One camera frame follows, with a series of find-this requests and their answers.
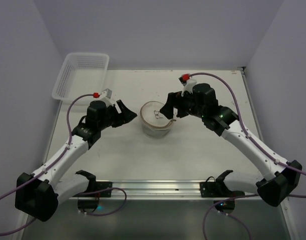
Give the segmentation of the white mesh laundry bag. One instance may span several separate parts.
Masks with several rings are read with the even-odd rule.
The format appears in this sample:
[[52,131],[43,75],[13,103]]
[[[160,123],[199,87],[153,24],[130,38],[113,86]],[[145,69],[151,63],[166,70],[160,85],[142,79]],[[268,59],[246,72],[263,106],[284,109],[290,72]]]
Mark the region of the white mesh laundry bag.
[[175,119],[168,119],[160,112],[163,106],[164,104],[161,102],[149,101],[140,108],[142,131],[150,138],[164,138],[175,124]]

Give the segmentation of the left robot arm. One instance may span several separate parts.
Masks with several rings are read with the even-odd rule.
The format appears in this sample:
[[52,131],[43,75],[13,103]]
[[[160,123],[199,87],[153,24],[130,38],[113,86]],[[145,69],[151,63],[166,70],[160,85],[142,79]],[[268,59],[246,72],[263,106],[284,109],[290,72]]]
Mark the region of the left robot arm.
[[93,174],[79,170],[70,180],[62,180],[63,175],[100,139],[103,130],[128,124],[136,117],[137,114],[121,100],[116,104],[106,100],[92,101],[62,148],[33,173],[18,177],[16,209],[45,222],[53,216],[59,204],[69,198],[96,196],[99,189]]

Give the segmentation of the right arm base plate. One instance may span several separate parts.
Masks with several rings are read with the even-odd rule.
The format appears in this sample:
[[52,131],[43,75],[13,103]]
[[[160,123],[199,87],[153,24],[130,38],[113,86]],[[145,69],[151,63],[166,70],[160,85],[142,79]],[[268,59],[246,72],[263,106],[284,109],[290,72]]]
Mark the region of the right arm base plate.
[[202,181],[199,183],[200,195],[202,198],[232,198],[244,196],[243,191],[231,191],[224,184],[218,184],[214,181]]

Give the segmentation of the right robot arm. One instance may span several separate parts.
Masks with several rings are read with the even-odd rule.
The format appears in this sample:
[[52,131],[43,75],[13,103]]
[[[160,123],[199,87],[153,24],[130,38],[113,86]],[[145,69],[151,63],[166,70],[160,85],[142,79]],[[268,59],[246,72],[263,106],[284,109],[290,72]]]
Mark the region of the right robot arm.
[[214,197],[235,197],[245,193],[257,194],[272,207],[278,206],[298,185],[302,165],[287,161],[268,148],[262,141],[251,142],[251,131],[243,130],[238,115],[216,99],[215,90],[206,83],[185,87],[183,91],[168,94],[166,104],[160,109],[167,119],[198,117],[219,137],[235,146],[259,170],[260,176],[234,176],[226,170],[214,182],[205,184]]

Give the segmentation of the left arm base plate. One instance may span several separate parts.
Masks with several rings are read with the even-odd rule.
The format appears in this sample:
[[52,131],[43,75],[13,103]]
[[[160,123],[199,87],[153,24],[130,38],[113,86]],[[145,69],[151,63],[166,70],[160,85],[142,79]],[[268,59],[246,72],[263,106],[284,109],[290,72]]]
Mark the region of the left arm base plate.
[[94,181],[89,183],[87,189],[76,195],[76,197],[110,198],[112,195],[111,181]]

